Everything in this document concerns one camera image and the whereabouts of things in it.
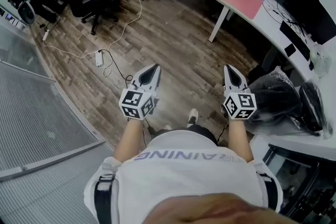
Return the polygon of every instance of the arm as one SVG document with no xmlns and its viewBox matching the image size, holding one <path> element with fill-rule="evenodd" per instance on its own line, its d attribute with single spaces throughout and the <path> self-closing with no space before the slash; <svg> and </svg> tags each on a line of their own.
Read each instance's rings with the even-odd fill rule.
<svg viewBox="0 0 336 224">
<path fill-rule="evenodd" d="M 230 120 L 229 149 L 234 151 L 246 162 L 253 161 L 253 153 L 248 143 L 247 134 L 242 120 Z"/>
<path fill-rule="evenodd" d="M 114 150 L 113 157 L 118 161 L 125 162 L 138 155 L 140 152 L 142 131 L 143 122 L 130 119 L 117 148 Z"/>
</svg>

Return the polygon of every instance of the white cable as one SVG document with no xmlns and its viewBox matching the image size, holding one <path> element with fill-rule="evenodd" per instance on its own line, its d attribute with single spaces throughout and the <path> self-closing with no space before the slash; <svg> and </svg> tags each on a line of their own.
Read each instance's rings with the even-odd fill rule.
<svg viewBox="0 0 336 224">
<path fill-rule="evenodd" d="M 139 0 L 139 3 L 140 3 L 140 13 L 139 13 L 139 16 L 138 16 L 136 19 L 134 19 L 134 20 L 130 21 L 129 23 L 127 23 L 127 24 L 124 26 L 124 29 L 123 29 L 123 31 L 122 31 L 122 34 L 121 34 L 120 38 L 117 39 L 116 41 L 114 41 L 114 42 L 112 42 L 112 43 L 110 44 L 110 46 L 109 46 L 109 48 L 108 48 L 108 50 L 107 50 L 107 51 L 109 52 L 109 54 L 110 54 L 111 46 L 112 46 L 114 43 L 118 42 L 118 41 L 123 37 L 127 25 L 129 25 L 129 24 L 135 22 L 136 20 L 139 20 L 139 19 L 140 19 L 141 14 L 142 14 L 142 4 L 141 4 L 141 0 Z M 78 55 L 73 54 L 72 52 L 64 51 L 64 50 L 58 49 L 58 48 L 56 48 L 56 47 L 54 47 L 54 46 L 45 45 L 45 44 L 44 44 L 44 40 L 43 40 L 43 46 L 44 46 L 44 47 L 50 47 L 50 48 L 57 49 L 57 50 L 59 50 L 59 51 L 61 51 L 61 52 L 64 52 L 64 53 L 66 53 L 66 54 L 71 54 L 71 55 L 73 55 L 73 56 L 76 56 L 76 57 L 79 58 L 79 59 L 84 59 L 87 55 L 95 54 L 98 50 L 105 50 L 105 49 L 98 49 L 98 50 L 95 50 L 95 51 L 93 51 L 93 52 L 89 52 L 88 54 L 85 54 L 84 56 L 80 57 L 80 56 L 78 56 Z M 100 69 L 102 69 L 102 73 L 101 73 L 101 74 L 102 74 L 103 77 L 106 78 L 106 77 L 108 77 L 108 76 L 112 73 L 112 69 L 110 68 L 110 66 L 111 66 L 112 64 L 113 64 L 113 58 L 112 58 L 112 56 L 111 56 L 111 63 L 110 63 L 108 66 L 106 66 L 106 67 L 100 67 Z"/>
<path fill-rule="evenodd" d="M 94 52 L 89 52 L 88 54 L 85 54 L 83 57 L 80 57 L 80 56 L 77 56 L 77 55 L 73 54 L 72 52 L 68 52 L 68 51 L 60 50 L 60 49 L 58 49 L 58 48 L 56 48 L 56 47 L 54 47 L 54 46 L 50 46 L 50 45 L 44 45 L 44 40 L 43 40 L 43 47 L 54 48 L 54 49 L 57 49 L 57 50 L 59 50 L 59 51 L 61 51 L 61 52 L 64 52 L 65 54 L 72 54 L 73 56 L 76 56 L 76 57 L 79 58 L 79 59 L 84 59 L 85 56 L 87 56 L 87 55 L 89 55 L 89 54 L 95 54 L 95 53 L 96 53 L 96 51 L 94 51 Z"/>
</svg>

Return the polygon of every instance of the marker cube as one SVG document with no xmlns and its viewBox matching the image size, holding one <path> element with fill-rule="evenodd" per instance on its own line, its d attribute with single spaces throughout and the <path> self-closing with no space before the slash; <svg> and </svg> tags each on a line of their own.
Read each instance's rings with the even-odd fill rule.
<svg viewBox="0 0 336 224">
<path fill-rule="evenodd" d="M 230 92 L 223 105 L 232 120 L 247 120 L 257 110 L 253 93 Z"/>
<path fill-rule="evenodd" d="M 154 108 L 154 96 L 149 92 L 123 89 L 119 107 L 124 116 L 143 120 Z"/>
</svg>

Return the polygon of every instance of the desk leg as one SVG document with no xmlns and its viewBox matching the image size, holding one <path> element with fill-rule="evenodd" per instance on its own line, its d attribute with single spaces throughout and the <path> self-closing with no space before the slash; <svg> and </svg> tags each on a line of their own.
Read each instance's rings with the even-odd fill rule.
<svg viewBox="0 0 336 224">
<path fill-rule="evenodd" d="M 230 20 L 231 17 L 232 17 L 232 15 L 234 15 L 234 12 L 230 9 L 229 12 L 227 13 L 225 19 L 226 19 L 226 20 Z"/>
<path fill-rule="evenodd" d="M 226 14 L 228 13 L 229 9 L 227 7 L 223 7 L 223 10 L 216 22 L 216 25 L 214 27 L 214 30 L 212 30 L 212 33 L 211 33 L 211 36 L 209 37 L 209 41 L 212 42 L 214 41 L 214 38 L 220 28 L 220 26 L 222 25 L 222 22 L 224 21 L 225 17 L 226 17 Z"/>
</svg>

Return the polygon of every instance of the metal grille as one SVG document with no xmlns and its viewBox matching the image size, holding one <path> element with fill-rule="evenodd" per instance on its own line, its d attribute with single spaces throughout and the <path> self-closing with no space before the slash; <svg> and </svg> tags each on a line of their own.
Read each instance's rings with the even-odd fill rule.
<svg viewBox="0 0 336 224">
<path fill-rule="evenodd" d="M 67 161 L 0 184 L 0 218 L 6 224 L 96 224 L 83 191 L 111 156 L 102 144 Z"/>
<path fill-rule="evenodd" d="M 22 69 L 47 77 L 31 43 L 0 25 L 0 59 Z"/>
<path fill-rule="evenodd" d="M 53 84 L 0 63 L 0 170 L 96 141 Z"/>
</svg>

